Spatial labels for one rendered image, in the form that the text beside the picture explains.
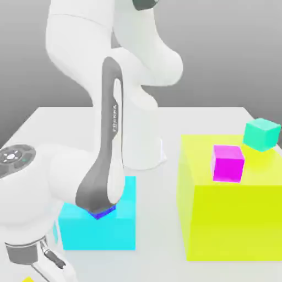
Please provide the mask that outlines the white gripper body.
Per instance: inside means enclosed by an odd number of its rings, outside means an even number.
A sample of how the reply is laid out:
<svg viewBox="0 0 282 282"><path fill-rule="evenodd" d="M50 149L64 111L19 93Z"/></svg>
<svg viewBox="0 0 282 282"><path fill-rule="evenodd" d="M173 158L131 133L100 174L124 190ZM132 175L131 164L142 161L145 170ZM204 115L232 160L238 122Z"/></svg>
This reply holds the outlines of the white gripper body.
<svg viewBox="0 0 282 282"><path fill-rule="evenodd" d="M52 262L36 262L31 267L37 271L47 282L77 282L74 268L65 265L62 269Z"/></svg>

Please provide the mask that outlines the small blue cube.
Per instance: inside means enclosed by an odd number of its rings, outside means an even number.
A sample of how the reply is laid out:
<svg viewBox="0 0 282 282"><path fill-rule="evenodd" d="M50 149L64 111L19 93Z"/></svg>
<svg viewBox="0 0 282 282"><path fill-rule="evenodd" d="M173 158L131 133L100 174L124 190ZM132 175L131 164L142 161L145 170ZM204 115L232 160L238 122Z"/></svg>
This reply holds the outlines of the small blue cube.
<svg viewBox="0 0 282 282"><path fill-rule="evenodd" d="M111 212L113 212L114 210L116 210L116 205L113 205L111 206L110 208L104 210L104 211L101 211L101 212L98 212L98 213L91 213L89 212L89 214L96 220L99 220L105 216L107 216L108 214L110 214Z"/></svg>

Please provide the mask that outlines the small magenta cube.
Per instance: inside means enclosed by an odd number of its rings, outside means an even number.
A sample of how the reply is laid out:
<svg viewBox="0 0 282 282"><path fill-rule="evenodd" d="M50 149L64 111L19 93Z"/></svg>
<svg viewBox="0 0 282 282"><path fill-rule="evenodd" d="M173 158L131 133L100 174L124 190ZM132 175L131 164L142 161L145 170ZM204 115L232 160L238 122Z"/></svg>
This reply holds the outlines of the small magenta cube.
<svg viewBox="0 0 282 282"><path fill-rule="evenodd" d="M213 145L211 175L213 181L240 183L245 157L239 146Z"/></svg>

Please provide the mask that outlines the small teal cube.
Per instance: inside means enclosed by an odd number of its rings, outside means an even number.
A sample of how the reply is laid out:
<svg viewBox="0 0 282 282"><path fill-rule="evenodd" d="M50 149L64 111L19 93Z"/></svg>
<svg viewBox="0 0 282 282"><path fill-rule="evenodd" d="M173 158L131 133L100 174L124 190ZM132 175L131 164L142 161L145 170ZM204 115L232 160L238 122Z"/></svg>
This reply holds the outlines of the small teal cube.
<svg viewBox="0 0 282 282"><path fill-rule="evenodd" d="M265 152L277 145L280 131L280 124L264 118L256 118L246 123L243 144Z"/></svg>

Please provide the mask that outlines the large cyan box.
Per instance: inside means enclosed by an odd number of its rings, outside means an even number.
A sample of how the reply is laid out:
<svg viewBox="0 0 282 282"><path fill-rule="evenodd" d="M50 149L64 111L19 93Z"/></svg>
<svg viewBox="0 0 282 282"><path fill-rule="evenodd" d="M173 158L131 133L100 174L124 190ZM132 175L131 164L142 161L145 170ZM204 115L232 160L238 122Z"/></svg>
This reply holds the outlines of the large cyan box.
<svg viewBox="0 0 282 282"><path fill-rule="evenodd" d="M135 249L136 178L127 176L115 209L96 219L88 211L65 203L58 224L66 251L131 251Z"/></svg>

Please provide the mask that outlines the large yellow box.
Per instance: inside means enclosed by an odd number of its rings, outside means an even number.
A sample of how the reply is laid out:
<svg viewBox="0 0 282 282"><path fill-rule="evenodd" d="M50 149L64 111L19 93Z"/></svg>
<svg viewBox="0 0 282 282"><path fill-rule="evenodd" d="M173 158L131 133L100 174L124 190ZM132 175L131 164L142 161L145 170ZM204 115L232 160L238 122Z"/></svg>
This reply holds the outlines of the large yellow box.
<svg viewBox="0 0 282 282"><path fill-rule="evenodd" d="M241 182L215 182L214 145L242 149ZM282 155L241 135L182 135L176 192L188 261L282 261Z"/></svg>

